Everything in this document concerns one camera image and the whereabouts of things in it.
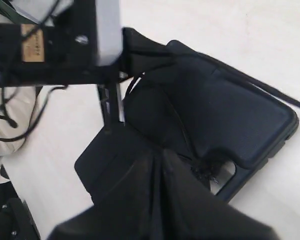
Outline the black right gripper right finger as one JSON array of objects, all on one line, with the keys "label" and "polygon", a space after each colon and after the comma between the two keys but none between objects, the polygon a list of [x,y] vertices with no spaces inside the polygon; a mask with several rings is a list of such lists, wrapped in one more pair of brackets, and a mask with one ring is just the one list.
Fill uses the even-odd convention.
[{"label": "black right gripper right finger", "polygon": [[167,240],[277,240],[276,231],[212,195],[177,154],[163,151],[163,224]]}]

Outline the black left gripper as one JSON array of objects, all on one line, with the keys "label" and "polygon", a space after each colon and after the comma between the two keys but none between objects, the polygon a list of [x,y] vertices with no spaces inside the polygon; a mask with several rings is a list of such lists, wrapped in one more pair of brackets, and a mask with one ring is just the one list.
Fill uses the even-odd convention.
[{"label": "black left gripper", "polygon": [[46,26],[26,41],[22,31],[30,24],[0,23],[0,87],[97,85],[104,131],[125,124],[124,104],[119,82],[125,72],[122,53],[111,63],[95,63],[95,38],[76,41],[68,28]]}]

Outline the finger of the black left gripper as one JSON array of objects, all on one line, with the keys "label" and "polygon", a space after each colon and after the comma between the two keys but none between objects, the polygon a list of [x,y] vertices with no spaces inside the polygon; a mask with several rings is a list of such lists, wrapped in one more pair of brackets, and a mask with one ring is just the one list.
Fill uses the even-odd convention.
[{"label": "finger of the black left gripper", "polygon": [[158,67],[169,66],[175,61],[166,45],[145,37],[134,28],[124,27],[122,36],[119,70],[126,74],[127,79]]}]

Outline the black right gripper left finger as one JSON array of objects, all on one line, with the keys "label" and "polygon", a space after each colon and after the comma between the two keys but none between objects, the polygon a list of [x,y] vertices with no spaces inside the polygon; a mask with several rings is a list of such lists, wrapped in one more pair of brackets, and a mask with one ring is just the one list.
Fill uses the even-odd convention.
[{"label": "black right gripper left finger", "polygon": [[161,240],[161,158],[139,157],[93,207],[57,225],[50,240]]}]

